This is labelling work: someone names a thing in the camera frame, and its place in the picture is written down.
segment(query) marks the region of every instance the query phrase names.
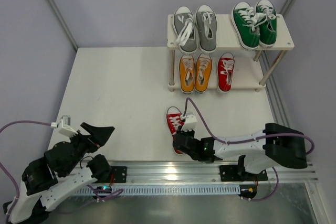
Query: yellow sneaker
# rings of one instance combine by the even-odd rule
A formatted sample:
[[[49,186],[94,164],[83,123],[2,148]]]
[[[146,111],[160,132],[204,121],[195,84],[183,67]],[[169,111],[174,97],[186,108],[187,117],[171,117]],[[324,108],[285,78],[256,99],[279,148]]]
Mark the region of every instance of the yellow sneaker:
[[[184,55],[180,59],[180,81],[181,81],[181,90],[185,94],[189,94],[194,91],[195,82],[194,82],[194,71],[195,71],[195,62],[192,55]]]
[[[196,62],[195,90],[203,93],[208,88],[208,83],[212,70],[212,60],[210,55],[200,54]]]

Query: red sneaker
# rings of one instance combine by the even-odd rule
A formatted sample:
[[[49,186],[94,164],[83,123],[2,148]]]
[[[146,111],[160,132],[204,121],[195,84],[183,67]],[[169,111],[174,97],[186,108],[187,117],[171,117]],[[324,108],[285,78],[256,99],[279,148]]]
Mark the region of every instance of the red sneaker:
[[[173,140],[175,140],[174,135],[176,134],[179,126],[182,126],[184,124],[184,122],[181,121],[181,118],[180,118],[181,115],[182,113],[177,107],[169,107],[167,110],[167,114],[166,114],[167,125],[170,130],[170,133],[173,136]],[[174,149],[174,152],[179,155],[184,154],[183,152],[180,152],[175,149]]]
[[[223,54],[217,64],[218,91],[226,93],[231,89],[233,68],[235,67],[235,58],[230,52]]]

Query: shelf leg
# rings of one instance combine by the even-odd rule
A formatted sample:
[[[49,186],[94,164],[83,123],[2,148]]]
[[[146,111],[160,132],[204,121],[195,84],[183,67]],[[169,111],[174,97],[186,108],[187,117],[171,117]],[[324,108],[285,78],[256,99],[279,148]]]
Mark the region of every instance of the shelf leg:
[[[279,64],[279,62],[282,60],[282,58],[285,56],[286,53],[287,53],[287,51],[285,51],[285,50],[280,51],[277,58],[272,63],[272,66],[267,70],[266,74],[264,75],[262,80],[259,82],[259,85],[264,86],[266,84],[267,79],[272,74],[272,72],[274,71],[274,69]]]
[[[175,85],[175,50],[171,50],[170,55],[170,76],[169,76],[169,86]]]
[[[253,58],[253,60],[254,60],[254,61],[258,61],[259,58],[260,58],[261,53],[262,53],[262,50],[257,51],[257,52],[256,52],[256,55],[255,55],[254,58]]]

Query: shoe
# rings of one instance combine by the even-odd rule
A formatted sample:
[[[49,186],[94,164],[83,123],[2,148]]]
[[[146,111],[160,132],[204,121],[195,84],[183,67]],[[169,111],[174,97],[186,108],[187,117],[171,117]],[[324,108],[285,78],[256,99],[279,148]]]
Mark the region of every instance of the shoe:
[[[254,8],[246,2],[238,3],[232,10],[232,25],[236,30],[240,45],[246,50],[255,50],[259,45],[260,15],[256,14]]]
[[[226,93],[230,91],[234,67],[235,59],[230,52],[226,52],[220,57],[217,65],[217,88],[219,92]]]
[[[277,40],[277,12],[268,0],[260,0],[256,5],[256,14],[264,15],[260,21],[260,42],[262,47],[272,47]]]
[[[210,55],[200,54],[196,62],[195,90],[203,93],[208,88],[212,60]]]
[[[217,19],[215,12],[207,5],[200,6],[195,14],[198,28],[200,50],[204,54],[211,54],[216,50]]]
[[[196,52],[196,29],[192,11],[182,6],[174,14],[173,29],[177,36],[176,43],[179,45],[181,53],[192,55]]]
[[[167,119],[167,125],[170,130],[170,133],[173,136],[173,141],[175,140],[175,134],[180,126],[183,126],[184,122],[181,121],[180,116],[182,115],[181,111],[177,107],[170,107],[167,110],[166,119]],[[178,150],[174,149],[174,152],[176,154],[184,154],[183,152],[180,152]]]
[[[179,71],[182,92],[185,94],[193,92],[195,87],[195,62],[192,55],[183,55],[181,57]]]

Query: shoe sole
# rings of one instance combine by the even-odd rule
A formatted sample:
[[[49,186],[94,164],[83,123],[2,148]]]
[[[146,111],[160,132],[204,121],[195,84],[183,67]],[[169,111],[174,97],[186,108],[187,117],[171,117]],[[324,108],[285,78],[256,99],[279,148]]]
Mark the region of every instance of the shoe sole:
[[[257,9],[257,6],[258,6],[258,4],[260,3],[260,1],[255,5],[254,10]],[[259,45],[260,45],[261,47],[264,47],[264,48],[270,48],[270,47],[274,46],[274,43],[273,43],[273,44],[264,44],[264,43],[262,43],[261,40],[260,40],[260,41],[259,41]]]
[[[191,94],[192,92],[194,92],[195,90],[195,80],[193,80],[194,82],[194,89],[190,92],[185,92],[183,89],[182,89],[182,80],[181,80],[181,73],[180,73],[180,65],[181,65],[181,60],[182,60],[182,57],[180,58],[180,63],[178,64],[178,75],[180,76],[180,89],[181,89],[181,92],[184,93],[184,94]]]
[[[175,28],[175,18],[174,18],[176,12],[175,12],[174,15],[173,15],[173,30],[174,30],[174,32],[175,32],[175,36],[178,37],[179,34],[177,33],[177,30],[176,30],[176,28]],[[184,55],[187,55],[187,56],[189,56],[189,55],[193,55],[194,53],[196,53],[196,51],[197,51],[197,38],[196,38],[196,33],[195,33],[195,39],[196,39],[196,49],[195,49],[195,51],[192,51],[192,52],[184,51],[184,50],[182,49],[182,47],[181,47],[180,45],[178,45],[180,52],[183,53]]]
[[[219,60],[217,62],[217,68],[216,68],[216,71],[217,71],[217,90],[219,91],[219,93],[225,94],[225,93],[229,92],[231,89],[229,91],[223,91],[219,88],[218,64],[219,64]]]
[[[199,93],[199,94],[203,94],[203,93],[208,89],[208,85],[209,85],[209,81],[210,81],[210,76],[209,76],[208,83],[207,83],[207,85],[206,85],[206,89],[205,89],[204,91],[198,91],[198,90],[196,89],[196,80],[195,80],[195,84],[194,84],[194,85],[195,85],[195,91],[196,91],[197,93]]]
[[[235,7],[233,7],[233,9],[232,9],[230,20],[231,20],[231,24],[233,25],[233,27],[234,27],[235,30],[236,30],[236,35],[237,35],[238,40],[239,40],[239,42],[240,42],[240,46],[241,46],[242,48],[244,48],[245,50],[247,50],[247,51],[254,51],[254,50],[257,49],[257,47],[249,47],[249,46],[245,45],[244,42],[243,42],[243,40],[242,40],[242,37],[241,37],[240,32],[239,32],[239,30],[238,30],[238,27],[236,26],[236,23],[235,23],[235,19],[234,19],[234,17],[233,17],[233,11],[234,11]]]
[[[166,124],[167,124],[167,127],[168,127],[168,130],[169,130],[169,125],[168,125],[168,121],[167,121],[167,114],[168,114],[168,110],[166,111]],[[176,154],[176,155],[178,155],[178,156],[181,156],[181,155],[184,155],[185,153],[177,153],[176,151],[175,151],[175,149],[174,149],[174,147],[172,146],[172,148],[173,148],[173,151],[174,151],[174,153]]]
[[[196,26],[197,26],[197,34],[198,34],[198,23],[197,23],[196,14],[197,14],[197,12],[198,12],[198,9],[199,9],[199,8],[197,8],[196,13],[194,14],[194,20],[195,20],[195,24],[196,24]],[[207,50],[205,50],[205,49],[201,46],[201,41],[200,41],[199,38],[198,38],[198,48],[200,49],[200,51],[201,51],[202,53],[204,53],[204,54],[206,54],[206,55],[209,55],[209,54],[214,53],[214,52],[216,51],[216,48],[217,48],[217,34],[216,34],[216,48],[215,48],[214,50],[212,50],[212,51],[207,51]]]

